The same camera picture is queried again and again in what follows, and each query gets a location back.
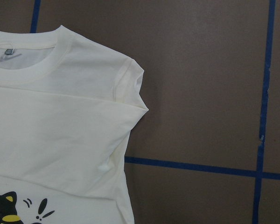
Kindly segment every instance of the shirt sleeve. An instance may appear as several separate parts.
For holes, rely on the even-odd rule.
[[[144,70],[132,58],[128,58],[121,69],[118,83],[115,85],[115,101],[133,105],[148,111],[140,96]]]

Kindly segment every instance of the printed graphic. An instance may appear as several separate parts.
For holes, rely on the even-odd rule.
[[[23,200],[27,207],[32,206],[32,200],[27,198]],[[15,205],[17,203],[17,194],[14,191],[0,195],[0,224],[24,224],[21,221],[20,215],[17,214]],[[50,211],[43,215],[47,207],[48,200],[44,198],[38,207],[38,215],[36,214],[36,222],[31,224],[42,224],[40,223],[44,218],[52,215],[55,211]]]

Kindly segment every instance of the ribbed neckline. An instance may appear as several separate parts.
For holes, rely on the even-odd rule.
[[[53,50],[40,62],[21,69],[0,68],[0,84],[21,84],[36,80],[49,74],[60,63],[70,49],[75,33],[63,25],[43,33],[8,33],[0,31],[0,42],[12,42],[15,49]],[[1,44],[0,48],[11,48],[10,44]]]

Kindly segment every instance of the white fabric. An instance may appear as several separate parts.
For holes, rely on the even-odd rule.
[[[148,111],[143,73],[134,59],[62,25],[0,31],[0,196],[16,192],[18,223],[134,223],[124,154]]]

